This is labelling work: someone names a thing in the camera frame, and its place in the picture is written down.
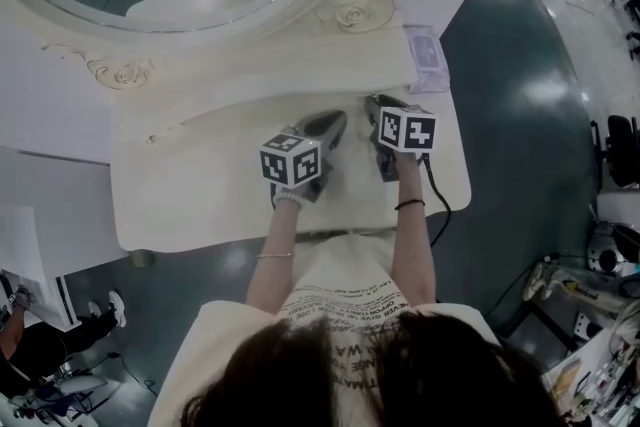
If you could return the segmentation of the white side table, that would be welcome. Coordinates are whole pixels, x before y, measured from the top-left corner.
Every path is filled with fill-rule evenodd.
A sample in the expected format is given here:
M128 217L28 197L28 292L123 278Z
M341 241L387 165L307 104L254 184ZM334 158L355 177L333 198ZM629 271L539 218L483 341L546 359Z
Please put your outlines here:
M568 427L640 427L640 349L593 343L544 376Z

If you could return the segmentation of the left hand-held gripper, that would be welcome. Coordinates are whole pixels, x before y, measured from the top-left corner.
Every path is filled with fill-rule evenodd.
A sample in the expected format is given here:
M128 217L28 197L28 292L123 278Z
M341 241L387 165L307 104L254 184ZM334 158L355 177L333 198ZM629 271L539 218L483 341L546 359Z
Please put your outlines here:
M329 157L338 147L347 128L347 114L327 110L284 127L260 146L263 178L270 183L271 201L293 195L291 189L319 176L327 183L333 166Z

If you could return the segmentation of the yellow book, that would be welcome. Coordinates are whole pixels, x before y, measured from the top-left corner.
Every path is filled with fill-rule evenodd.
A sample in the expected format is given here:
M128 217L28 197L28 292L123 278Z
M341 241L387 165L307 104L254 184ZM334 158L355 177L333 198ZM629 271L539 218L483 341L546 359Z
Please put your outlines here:
M561 400L568 393L581 365L580 360L574 360L561 369L551 388L551 394L555 400Z

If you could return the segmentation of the black office chair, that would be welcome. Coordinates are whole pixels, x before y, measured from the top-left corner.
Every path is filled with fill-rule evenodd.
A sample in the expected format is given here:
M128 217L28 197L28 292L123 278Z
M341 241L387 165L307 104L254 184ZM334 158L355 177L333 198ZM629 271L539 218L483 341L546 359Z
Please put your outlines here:
M590 126L595 137L598 189L603 187L604 164L607 164L609 176L616 186L640 186L640 126L637 119L609 116L605 144L602 144L598 123L592 120Z

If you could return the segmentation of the person's right forearm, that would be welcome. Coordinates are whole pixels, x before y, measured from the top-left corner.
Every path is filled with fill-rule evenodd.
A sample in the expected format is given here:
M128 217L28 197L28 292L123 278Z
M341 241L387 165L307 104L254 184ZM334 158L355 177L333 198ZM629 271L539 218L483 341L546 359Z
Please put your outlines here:
M419 169L398 176L398 204L423 200ZM391 277L412 307L434 304L436 274L424 209L413 205L396 212Z

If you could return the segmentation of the purple plastic packet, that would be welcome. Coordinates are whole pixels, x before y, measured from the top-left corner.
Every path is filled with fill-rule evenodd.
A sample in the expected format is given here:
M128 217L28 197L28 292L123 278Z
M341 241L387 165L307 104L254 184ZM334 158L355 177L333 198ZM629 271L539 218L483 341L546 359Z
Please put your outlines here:
M450 90L450 73L440 38L432 26L405 25L417 80L408 86L410 94L445 93Z

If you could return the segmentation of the white round device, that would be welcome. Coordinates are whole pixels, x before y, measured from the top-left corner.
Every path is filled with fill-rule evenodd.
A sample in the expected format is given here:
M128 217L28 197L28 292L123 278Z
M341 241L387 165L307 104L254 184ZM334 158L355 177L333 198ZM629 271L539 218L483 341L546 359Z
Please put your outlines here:
M595 337L602 327L591 321L585 314L578 313L574 325L574 335L584 341L589 341Z
M624 258L614 239L616 228L615 224L606 222L594 228L587 247L590 270L607 275L616 275L621 271Z

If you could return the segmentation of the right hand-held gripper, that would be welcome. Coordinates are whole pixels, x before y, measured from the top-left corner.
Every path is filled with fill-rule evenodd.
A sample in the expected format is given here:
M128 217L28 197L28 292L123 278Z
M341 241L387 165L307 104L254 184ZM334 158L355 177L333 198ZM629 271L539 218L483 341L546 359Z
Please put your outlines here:
M365 99L364 111L373 128L369 140L383 182L398 180L396 154L413 154L421 162L433 150L436 117L422 107L380 94Z

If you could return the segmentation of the person's right hand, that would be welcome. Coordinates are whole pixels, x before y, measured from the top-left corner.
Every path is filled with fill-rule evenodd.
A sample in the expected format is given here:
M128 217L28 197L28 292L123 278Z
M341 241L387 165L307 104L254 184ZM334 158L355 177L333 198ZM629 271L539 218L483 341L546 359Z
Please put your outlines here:
M423 155L415 153L395 152L395 167L399 174L418 170L424 160Z

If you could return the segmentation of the person's cream printed shirt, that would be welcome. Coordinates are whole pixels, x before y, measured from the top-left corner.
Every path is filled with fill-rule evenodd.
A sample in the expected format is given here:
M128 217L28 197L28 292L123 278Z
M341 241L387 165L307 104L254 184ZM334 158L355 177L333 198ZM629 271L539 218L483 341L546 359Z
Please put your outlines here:
M512 359L477 310L412 307L393 252L334 237L295 250L276 315L203 305L148 427L509 427Z

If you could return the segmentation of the person's left forearm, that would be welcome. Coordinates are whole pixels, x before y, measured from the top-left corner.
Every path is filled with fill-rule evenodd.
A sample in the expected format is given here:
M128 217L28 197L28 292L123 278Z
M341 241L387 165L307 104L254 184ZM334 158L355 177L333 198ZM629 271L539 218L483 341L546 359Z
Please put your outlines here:
M273 212L245 304L276 315L293 287L293 260L300 206L284 199Z

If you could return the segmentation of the cream ornate dressing table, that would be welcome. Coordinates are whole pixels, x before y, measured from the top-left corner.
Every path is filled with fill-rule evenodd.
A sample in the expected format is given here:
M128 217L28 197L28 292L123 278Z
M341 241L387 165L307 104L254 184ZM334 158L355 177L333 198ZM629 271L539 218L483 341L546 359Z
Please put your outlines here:
M111 183L127 249L179 252L261 237L271 211L260 146L283 126L329 109L347 113L333 172L305 232L389 227L397 188L381 180L364 99L385 93L437 120L431 156L439 198L466 208L471 185L450 93L371 92L417 80L405 25L443 29L462 0L278 0L207 30L129 29L67 15L42 0L0 0L48 49L83 66L115 100ZM185 131L153 145L121 131Z

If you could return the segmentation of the person's left hand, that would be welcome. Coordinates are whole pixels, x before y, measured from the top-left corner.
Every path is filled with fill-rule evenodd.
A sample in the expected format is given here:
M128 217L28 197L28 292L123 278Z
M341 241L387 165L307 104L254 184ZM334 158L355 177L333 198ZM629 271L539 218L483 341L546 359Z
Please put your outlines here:
M316 177L295 189L291 189L290 192L301 200L316 203L320 195L324 191L327 184L327 178L325 176Z

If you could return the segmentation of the black metal frame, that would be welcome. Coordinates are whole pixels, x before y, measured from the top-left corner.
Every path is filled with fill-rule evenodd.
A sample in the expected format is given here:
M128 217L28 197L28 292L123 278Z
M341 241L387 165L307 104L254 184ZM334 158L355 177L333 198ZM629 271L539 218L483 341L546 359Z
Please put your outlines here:
M538 304L523 302L511 319L505 324L501 337L510 338L529 317L534 316L570 353L576 352L580 345L566 333Z

